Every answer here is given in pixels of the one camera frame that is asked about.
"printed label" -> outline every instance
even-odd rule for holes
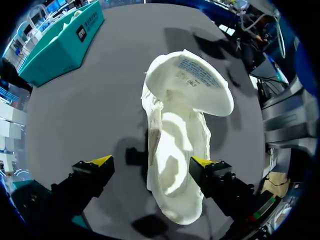
[[[192,87],[196,87],[200,84],[196,78],[194,80],[190,79],[190,77],[182,70],[178,71],[175,76],[181,79],[186,85],[190,85]]]
[[[201,80],[201,82],[203,82],[208,87],[215,86],[216,88],[221,88],[219,83],[202,66],[200,66],[196,62],[183,58],[182,61],[178,64],[178,68],[183,69],[188,73],[192,74],[197,79]]]
[[[80,26],[76,31],[75,33],[77,34],[77,36],[79,37],[80,41],[83,43],[86,36],[87,36],[87,33],[86,33],[86,30],[84,28],[84,26]]]

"black cable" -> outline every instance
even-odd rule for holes
[[[280,184],[274,184],[269,178],[268,178],[267,180],[268,180],[273,186],[279,187],[279,186],[282,186],[282,185],[285,185],[286,183],[288,183],[289,178],[287,178],[285,182],[280,183]]]
[[[279,93],[281,93],[281,91],[272,83],[272,82],[268,82],[268,81],[263,81],[266,85],[268,85],[268,84],[271,84],[277,91],[278,91],[278,93],[276,93],[277,95],[279,94]]]
[[[286,83],[286,82],[284,82],[284,81],[278,81],[278,80],[269,79],[269,78],[266,78],[266,79],[264,79],[264,80],[267,81],[267,82],[269,82],[269,81],[276,82],[276,83],[285,85],[286,87],[289,85],[289,83]]]
[[[268,84],[265,84],[275,95],[278,95]]]
[[[275,183],[273,183],[273,182],[270,180],[270,178],[269,178],[269,174],[271,173],[271,171],[272,171],[272,170],[270,170],[270,171],[268,172],[268,174],[265,176],[264,180],[268,180],[268,181],[269,181],[273,186],[275,186],[275,187],[279,187],[279,186],[282,186],[282,185],[285,185],[286,183],[288,183],[289,178],[287,178],[285,182],[280,183],[280,184],[275,184]]]
[[[273,79],[273,78],[277,78],[277,76],[264,77],[264,76],[257,76],[257,75],[251,74],[251,73],[250,73],[250,75],[253,76],[253,77],[255,77],[255,78],[257,78],[257,79],[263,79],[263,80],[265,80],[265,81],[268,80],[268,81],[276,82],[276,83],[279,83],[279,84],[283,84],[283,85],[285,85],[286,87],[289,85],[289,83],[286,83],[286,82],[284,82],[284,81],[279,81],[279,80]]]
[[[257,76],[257,75],[254,75],[252,73],[250,73],[251,76],[257,78],[257,79],[272,79],[272,78],[276,78],[277,76],[271,76],[271,77],[265,77],[265,76]]]

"crumpled white fabric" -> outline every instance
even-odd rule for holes
[[[221,117],[232,112],[228,83],[195,54],[173,52],[151,63],[141,100],[148,120],[147,189],[170,220],[191,224],[202,213],[204,195],[189,174],[190,157],[210,159],[211,132],[203,112]]]

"computer screen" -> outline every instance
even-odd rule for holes
[[[32,27],[28,25],[23,32],[25,35],[27,35],[31,30],[32,30]]]

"person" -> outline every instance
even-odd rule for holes
[[[259,16],[259,14],[252,13],[242,15],[243,26],[245,28],[249,27]],[[253,70],[255,62],[259,62],[260,59],[264,58],[263,49],[268,45],[268,40],[265,39],[268,31],[265,29],[265,26],[270,21],[272,21],[272,19],[265,16],[248,31],[242,29],[241,20],[236,24],[236,30],[239,34],[237,50],[240,49],[241,51],[242,61],[248,73]]]
[[[19,76],[15,66],[4,57],[0,62],[0,78],[18,88],[27,90],[31,95],[33,88],[26,80]]]

